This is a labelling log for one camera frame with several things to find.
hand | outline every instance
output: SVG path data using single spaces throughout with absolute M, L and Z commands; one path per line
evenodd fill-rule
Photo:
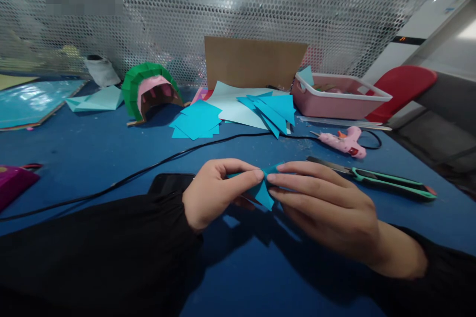
M 244 172 L 226 179 L 228 174 Z M 195 232 L 204 230 L 233 201 L 240 206 L 254 206 L 239 196 L 259 184 L 264 173 L 236 158 L 206 162 L 182 196 L 185 216 Z
M 288 162 L 271 174 L 269 192 L 311 238 L 391 277 L 424 275 L 426 257 L 410 236 L 377 219 L 373 201 L 352 182 L 313 162 Z

pink bin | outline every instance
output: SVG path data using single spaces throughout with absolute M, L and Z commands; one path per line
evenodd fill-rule
M 362 82 L 357 77 L 313 73 L 314 84 L 334 84 L 342 92 L 328 93 L 313 89 L 296 73 L 291 94 L 294 103 L 304 116 L 328 117 L 337 119 L 364 119 L 392 96 L 384 91 Z M 372 96 L 363 92 L 371 90 Z

smartphone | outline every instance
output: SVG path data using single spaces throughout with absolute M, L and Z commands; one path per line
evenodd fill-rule
M 194 174 L 161 173 L 155 176 L 149 194 L 167 195 L 173 191 L 185 191 L 195 178 Z

metal mesh panel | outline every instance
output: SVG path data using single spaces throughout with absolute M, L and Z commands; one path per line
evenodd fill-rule
M 179 84 L 206 78 L 205 35 L 309 44 L 313 71 L 362 76 L 423 0 L 122 0 L 121 15 L 49 14 L 47 0 L 0 0 L 0 69 L 86 72 L 145 61 Z

paper dome model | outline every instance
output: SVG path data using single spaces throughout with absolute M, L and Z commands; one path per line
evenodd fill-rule
M 136 120 L 128 125 L 146 122 L 145 113 L 153 106 L 165 103 L 183 106 L 177 83 L 165 68 L 155 63 L 146 62 L 127 72 L 122 94 L 127 113 Z

